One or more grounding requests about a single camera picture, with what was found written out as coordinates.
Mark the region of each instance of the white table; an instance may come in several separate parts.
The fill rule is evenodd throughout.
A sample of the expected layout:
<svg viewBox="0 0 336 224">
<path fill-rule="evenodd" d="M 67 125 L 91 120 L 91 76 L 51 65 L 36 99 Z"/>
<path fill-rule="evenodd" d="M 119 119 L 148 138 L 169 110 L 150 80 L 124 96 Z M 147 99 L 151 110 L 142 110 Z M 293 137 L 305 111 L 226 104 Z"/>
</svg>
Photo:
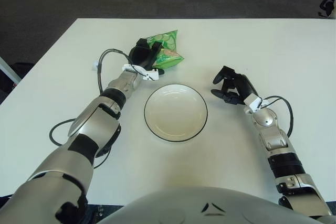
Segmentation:
<svg viewBox="0 0 336 224">
<path fill-rule="evenodd" d="M 290 101 L 292 144 L 324 199 L 336 200 L 336 29 L 334 20 L 320 19 L 78 19 L 0 106 L 0 195 L 13 193 L 56 148 L 50 128 L 76 117 L 98 95 L 92 64 L 105 49 L 128 53 L 140 37 L 174 29 L 185 60 L 159 81 L 143 81 L 127 101 L 121 134 L 94 173 L 89 202 L 125 205 L 180 186 L 226 187 L 277 202 L 281 195 L 250 118 L 242 106 L 210 93 L 221 86 L 212 79 L 223 65 L 246 74 L 261 96 Z M 105 57 L 104 87 L 124 63 L 121 55 Z M 184 143 L 157 138 L 143 118 L 149 95 L 169 83 L 193 87 L 207 103 L 204 129 Z M 286 106 L 278 102 L 273 109 L 286 131 Z M 55 138 L 65 141 L 69 126 Z"/>
</svg>

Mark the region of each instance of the black joint cover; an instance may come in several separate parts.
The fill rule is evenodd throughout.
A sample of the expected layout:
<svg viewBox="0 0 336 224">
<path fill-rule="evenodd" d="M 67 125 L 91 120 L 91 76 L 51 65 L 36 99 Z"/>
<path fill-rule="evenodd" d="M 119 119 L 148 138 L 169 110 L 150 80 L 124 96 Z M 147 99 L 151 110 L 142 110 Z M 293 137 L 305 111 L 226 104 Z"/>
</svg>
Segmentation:
<svg viewBox="0 0 336 224">
<path fill-rule="evenodd" d="M 78 134 L 78 136 L 76 136 L 75 140 L 69 146 L 68 150 L 82 154 L 90 161 L 91 165 L 93 165 L 93 160 L 95 158 L 94 156 L 96 151 L 98 150 L 98 145 L 88 136 Z"/>
<path fill-rule="evenodd" d="M 121 92 L 119 89 L 105 89 L 100 96 L 107 97 L 115 101 L 117 105 L 119 105 L 120 109 L 122 109 L 124 107 L 124 104 L 126 103 L 126 97 L 124 93 Z"/>
</svg>

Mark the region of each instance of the plate rim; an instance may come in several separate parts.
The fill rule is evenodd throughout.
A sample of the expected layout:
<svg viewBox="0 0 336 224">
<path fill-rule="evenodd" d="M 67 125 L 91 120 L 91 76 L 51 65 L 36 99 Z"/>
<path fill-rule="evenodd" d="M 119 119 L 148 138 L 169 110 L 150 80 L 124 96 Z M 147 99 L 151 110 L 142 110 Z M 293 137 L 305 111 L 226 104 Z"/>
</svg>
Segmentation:
<svg viewBox="0 0 336 224">
<path fill-rule="evenodd" d="M 186 87 L 188 87 L 188 88 L 194 90 L 194 91 L 195 91 L 195 92 L 202 98 L 202 100 L 203 100 L 203 102 L 204 102 L 204 105 L 205 105 L 205 109 L 206 109 L 206 118 L 205 118 L 205 121 L 204 121 L 204 124 L 203 124 L 202 128 L 201 128 L 195 135 L 193 135 L 192 137 L 189 137 L 189 138 L 187 138 L 187 139 L 185 139 L 185 140 L 181 140 L 181 141 L 167 140 L 167 139 L 164 139 L 164 138 L 158 136 L 158 135 L 157 135 L 155 132 L 153 132 L 152 129 L 148 126 L 148 123 L 147 123 L 147 120 L 146 120 L 146 115 L 145 115 L 145 110 L 146 110 L 147 103 L 148 103 L 149 99 L 152 97 L 152 95 L 153 95 L 155 92 L 157 92 L 157 90 L 159 90 L 159 89 L 161 89 L 161 88 L 163 88 L 163 87 L 166 87 L 166 86 L 170 86 L 170 85 L 181 85 L 181 86 L 186 86 Z M 190 87 L 190 86 L 188 86 L 188 85 L 185 85 L 185 84 L 181 84 L 181 83 L 171 83 L 171 84 L 163 85 L 163 86 L 161 86 L 161 87 L 155 89 L 155 90 L 151 93 L 151 95 L 147 98 L 147 101 L 146 101 L 145 106 L 144 106 L 144 108 L 143 108 L 143 117 L 144 117 L 144 119 L 145 119 L 147 128 L 149 128 L 149 130 L 150 130 L 155 136 L 157 136 L 158 138 L 161 138 L 161 139 L 163 139 L 163 140 L 165 140 L 165 141 L 171 142 L 171 143 L 182 143 L 182 142 L 188 141 L 188 140 L 194 138 L 195 136 L 199 135 L 200 132 L 203 130 L 203 128 L 205 127 L 206 122 L 207 122 L 207 120 L 208 120 L 208 107 L 207 107 L 207 105 L 206 105 L 206 102 L 205 102 L 203 96 L 202 96 L 197 90 L 195 90 L 194 88 L 192 88 L 192 87 Z"/>
</svg>

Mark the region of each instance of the white bracket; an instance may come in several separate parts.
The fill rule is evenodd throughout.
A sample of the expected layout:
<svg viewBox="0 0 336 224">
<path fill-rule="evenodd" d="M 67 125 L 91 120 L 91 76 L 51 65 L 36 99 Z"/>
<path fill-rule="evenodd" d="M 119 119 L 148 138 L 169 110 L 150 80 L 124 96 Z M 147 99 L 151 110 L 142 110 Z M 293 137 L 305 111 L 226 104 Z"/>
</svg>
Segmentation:
<svg viewBox="0 0 336 224">
<path fill-rule="evenodd" d="M 130 71 L 136 70 L 143 76 L 143 80 L 146 80 L 146 81 L 149 81 L 149 80 L 155 81 L 159 79 L 159 72 L 157 69 L 147 71 L 143 67 L 140 67 L 137 65 L 131 66 L 131 64 L 125 64 L 124 66 L 122 66 L 122 71 L 125 71 L 125 70 L 130 70 Z"/>
<path fill-rule="evenodd" d="M 246 104 L 244 108 L 246 114 L 252 114 L 269 104 L 268 100 L 263 100 L 253 93 L 244 100 L 244 103 Z"/>
</svg>

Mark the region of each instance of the black object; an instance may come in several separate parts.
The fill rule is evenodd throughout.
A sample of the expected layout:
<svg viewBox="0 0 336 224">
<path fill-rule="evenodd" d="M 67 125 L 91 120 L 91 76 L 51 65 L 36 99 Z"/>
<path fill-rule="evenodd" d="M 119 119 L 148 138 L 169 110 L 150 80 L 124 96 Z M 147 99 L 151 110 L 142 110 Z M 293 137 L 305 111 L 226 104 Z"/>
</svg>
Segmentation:
<svg viewBox="0 0 336 224">
<path fill-rule="evenodd" d="M 150 71 L 153 69 L 153 64 L 156 61 L 156 56 L 162 48 L 161 42 L 155 42 L 152 48 L 149 47 L 146 39 L 139 39 L 137 45 L 133 47 L 129 54 L 129 59 L 134 65 L 143 67 Z"/>
<path fill-rule="evenodd" d="M 118 89 L 105 89 L 100 96 L 112 99 L 119 105 L 120 109 L 122 109 L 126 103 L 125 95 Z"/>
<path fill-rule="evenodd" d="M 295 153 L 283 153 L 268 158 L 275 178 L 306 173 Z"/>
<path fill-rule="evenodd" d="M 224 80 L 221 90 L 211 89 L 211 93 L 223 99 L 230 104 L 244 104 L 244 100 L 250 95 L 258 95 L 257 91 L 248 80 L 248 78 L 240 73 L 236 73 L 234 69 L 223 66 L 221 71 L 216 75 L 213 84 L 217 84 Z M 229 89 L 237 89 L 236 92 L 228 91 Z"/>
<path fill-rule="evenodd" d="M 98 150 L 98 145 L 88 136 L 78 134 L 76 139 L 69 146 L 68 150 L 82 154 L 90 161 L 91 165 L 93 165 L 93 160 L 95 158 L 95 153 Z"/>
<path fill-rule="evenodd" d="M 96 154 L 96 157 L 101 157 L 102 155 L 105 155 L 107 152 L 109 152 L 112 148 L 112 145 L 115 143 L 117 140 L 119 134 L 121 132 L 121 126 L 120 124 L 118 125 L 117 130 L 111 137 L 111 139 L 107 142 L 107 144 Z"/>
<path fill-rule="evenodd" d="M 318 12 L 321 17 L 328 17 L 332 10 L 334 10 L 334 1 L 335 0 L 323 0 L 320 4 L 320 8 L 326 12 L 326 16 L 322 15 L 321 12 Z"/>
<path fill-rule="evenodd" d="M 85 216 L 88 200 L 82 192 L 77 201 L 78 207 L 71 202 L 64 203 L 55 214 L 57 220 L 63 224 L 79 223 Z"/>
<path fill-rule="evenodd" d="M 33 63 L 17 62 L 10 65 L 10 67 L 20 78 L 23 78 L 34 65 L 35 64 Z M 2 71 L 0 71 L 0 89 L 9 94 L 13 90 L 13 87 L 14 82 Z"/>
</svg>

